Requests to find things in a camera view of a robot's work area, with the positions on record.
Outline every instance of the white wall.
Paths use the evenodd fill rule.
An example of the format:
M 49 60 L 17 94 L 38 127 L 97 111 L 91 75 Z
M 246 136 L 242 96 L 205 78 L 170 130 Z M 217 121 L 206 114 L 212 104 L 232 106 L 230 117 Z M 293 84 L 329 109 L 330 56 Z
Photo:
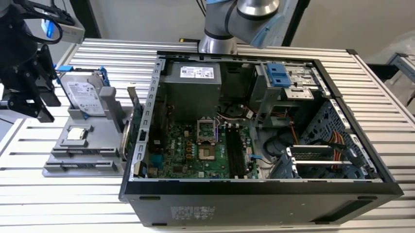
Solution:
M 90 4 L 102 38 L 177 42 L 204 35 L 194 0 L 90 0 Z
M 415 29 L 415 0 L 310 0 L 292 46 L 356 49 L 364 58 Z
M 194 0 L 90 0 L 103 38 L 175 42 L 200 39 Z M 415 28 L 415 0 L 310 0 L 292 46 L 356 49 L 362 57 Z

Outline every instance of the label on power supply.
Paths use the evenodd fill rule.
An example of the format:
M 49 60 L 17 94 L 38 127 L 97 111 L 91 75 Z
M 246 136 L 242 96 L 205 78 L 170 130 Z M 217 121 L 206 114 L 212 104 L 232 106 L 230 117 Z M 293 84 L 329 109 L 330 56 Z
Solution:
M 103 109 L 97 97 L 94 87 L 89 83 L 67 82 L 70 95 L 78 109 L 87 115 L 102 115 Z
M 179 78 L 213 79 L 212 67 L 181 67 Z

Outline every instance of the orange wire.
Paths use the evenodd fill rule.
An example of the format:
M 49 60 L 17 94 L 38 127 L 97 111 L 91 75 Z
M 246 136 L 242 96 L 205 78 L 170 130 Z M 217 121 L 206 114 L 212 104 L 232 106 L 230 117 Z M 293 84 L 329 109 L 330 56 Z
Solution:
M 297 141 L 296 132 L 293 131 L 292 123 L 289 123 L 289 126 L 290 126 L 290 133 L 292 133 L 292 137 L 293 137 L 293 142 L 294 142 L 294 145 L 297 145 L 298 141 Z

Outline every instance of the green circuit board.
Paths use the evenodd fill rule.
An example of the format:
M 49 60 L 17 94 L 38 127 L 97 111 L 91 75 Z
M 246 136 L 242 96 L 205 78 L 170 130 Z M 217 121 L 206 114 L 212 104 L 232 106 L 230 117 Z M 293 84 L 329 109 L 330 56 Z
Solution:
M 197 145 L 195 127 L 195 124 L 170 124 L 167 126 L 162 166 L 157 171 L 158 178 L 229 178 L 225 128 L 217 128 L 217 143 L 212 146 L 208 143 Z M 240 138 L 244 141 L 241 154 L 246 165 L 248 157 L 244 146 L 252 148 L 248 129 L 241 128 Z M 257 179 L 254 162 L 252 165 L 253 168 L 245 175 L 249 179 Z

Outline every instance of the blue plastic latch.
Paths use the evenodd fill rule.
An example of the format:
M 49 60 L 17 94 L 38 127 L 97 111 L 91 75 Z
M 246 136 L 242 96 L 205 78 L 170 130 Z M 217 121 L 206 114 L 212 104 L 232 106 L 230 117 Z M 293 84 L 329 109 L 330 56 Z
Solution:
M 58 72 L 70 72 L 73 70 L 73 66 L 59 66 L 55 70 Z
M 89 115 L 86 113 L 83 113 L 83 112 L 82 112 L 82 116 L 83 116 L 85 120 L 89 118 Z
M 249 158 L 261 159 L 260 155 L 249 154 Z
M 101 67 L 98 68 L 98 71 L 101 71 L 101 74 L 102 74 L 103 86 L 110 86 L 110 85 L 109 85 L 109 79 L 107 79 L 107 72 L 106 72 L 103 66 L 101 66 Z
M 266 75 L 272 86 L 274 87 L 290 86 L 290 80 L 286 74 L 286 70 L 281 63 L 266 63 Z

